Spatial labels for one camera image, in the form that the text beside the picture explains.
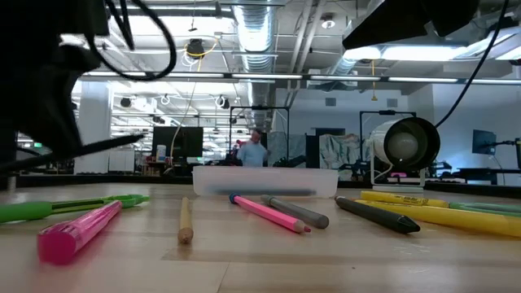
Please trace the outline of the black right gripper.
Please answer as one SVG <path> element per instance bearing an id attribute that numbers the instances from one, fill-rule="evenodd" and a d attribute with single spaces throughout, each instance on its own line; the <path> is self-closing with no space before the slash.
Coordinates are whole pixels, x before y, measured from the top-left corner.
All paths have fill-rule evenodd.
<path id="1" fill-rule="evenodd" d="M 429 21 L 436 34 L 445 37 L 466 26 L 474 17 L 479 0 L 379 0 L 349 22 L 343 35 L 345 50 L 399 41 L 427 34 Z"/>

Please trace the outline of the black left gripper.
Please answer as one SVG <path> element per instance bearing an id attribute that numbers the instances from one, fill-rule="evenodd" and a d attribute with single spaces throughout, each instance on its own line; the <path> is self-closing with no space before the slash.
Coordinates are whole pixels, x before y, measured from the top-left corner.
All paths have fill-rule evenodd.
<path id="1" fill-rule="evenodd" d="M 72 90 L 101 62 L 83 45 L 64 45 L 64 34 L 106 36 L 104 1 L 1 0 L 1 128 L 71 155 L 81 148 Z"/>

